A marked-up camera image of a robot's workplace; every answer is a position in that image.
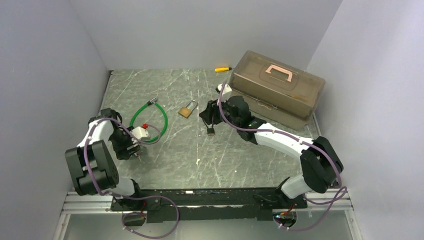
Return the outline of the silver key bunch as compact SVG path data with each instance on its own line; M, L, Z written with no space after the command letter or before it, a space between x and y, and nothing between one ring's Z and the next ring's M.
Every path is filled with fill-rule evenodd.
M137 151L134 156L140 161L140 162L144 162L143 160L143 151Z

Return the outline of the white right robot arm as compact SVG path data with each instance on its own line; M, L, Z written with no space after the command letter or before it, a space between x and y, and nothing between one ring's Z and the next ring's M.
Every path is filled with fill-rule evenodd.
M274 127L252 115L241 96L223 102L210 100L199 117L210 126L225 122L246 142L270 147L300 163L301 173L286 178L276 189L275 200L282 208L289 207L295 198L305 193L323 194L340 181L344 166L327 138L300 137Z

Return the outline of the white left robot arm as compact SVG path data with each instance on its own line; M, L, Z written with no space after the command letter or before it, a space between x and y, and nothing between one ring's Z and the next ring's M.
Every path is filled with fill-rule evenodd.
M131 130L123 126L117 111L102 109L99 116L89 120L83 140L65 151L73 187L80 196L124 196L123 202L131 210L143 205L144 196L138 192L137 183L120 177L113 159L129 160L140 150L129 134Z

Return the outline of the brass padlock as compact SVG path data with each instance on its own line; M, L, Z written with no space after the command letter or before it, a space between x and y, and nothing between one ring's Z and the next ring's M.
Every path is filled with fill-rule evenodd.
M196 100L191 100L178 111L178 114L188 119L197 106L198 102Z

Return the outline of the green cable lock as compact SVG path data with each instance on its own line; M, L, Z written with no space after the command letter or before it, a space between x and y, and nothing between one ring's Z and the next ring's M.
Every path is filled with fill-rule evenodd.
M133 127L135 123L141 123L141 120L139 120L140 116L143 120L145 120L147 123L150 123L150 120L158 120L159 114L162 115L162 123L163 126L160 130L157 130L158 134L154 137L152 137L149 140L145 140L144 142L147 145L152 145L157 143L161 137L163 137L168 129L169 126L169 118L164 110L164 108L158 103L158 98L153 97L150 99L147 103L145 103L143 106L141 106L132 116L129 126Z

